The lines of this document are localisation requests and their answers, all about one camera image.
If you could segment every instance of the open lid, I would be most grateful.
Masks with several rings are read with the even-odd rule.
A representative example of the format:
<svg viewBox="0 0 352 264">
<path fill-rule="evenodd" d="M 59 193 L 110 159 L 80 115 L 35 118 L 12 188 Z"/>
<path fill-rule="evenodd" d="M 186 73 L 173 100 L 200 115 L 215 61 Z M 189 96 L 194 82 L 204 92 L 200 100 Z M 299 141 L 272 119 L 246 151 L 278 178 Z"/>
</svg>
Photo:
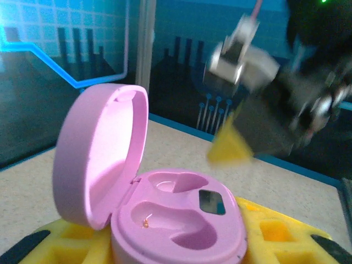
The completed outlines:
<svg viewBox="0 0 352 264">
<path fill-rule="evenodd" d="M 66 221 L 104 228 L 136 177 L 148 122 L 144 88 L 99 84 L 70 109 L 57 141 L 53 193 Z"/>
</svg>

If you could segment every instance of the table surface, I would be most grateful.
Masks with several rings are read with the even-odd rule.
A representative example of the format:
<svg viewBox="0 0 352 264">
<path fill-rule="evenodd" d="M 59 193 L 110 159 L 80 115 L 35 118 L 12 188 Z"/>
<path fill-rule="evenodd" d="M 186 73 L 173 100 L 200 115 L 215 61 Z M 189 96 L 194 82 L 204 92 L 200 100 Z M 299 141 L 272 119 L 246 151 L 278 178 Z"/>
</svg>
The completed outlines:
<svg viewBox="0 0 352 264">
<path fill-rule="evenodd" d="M 186 168 L 224 183 L 235 196 L 291 216 L 329 233 L 352 252 L 337 189 L 255 159 L 241 166 L 213 169 L 205 154 L 210 143 L 150 121 L 139 173 Z M 0 173 L 0 255 L 38 227 L 59 218 L 52 195 L 55 150 Z"/>
</svg>

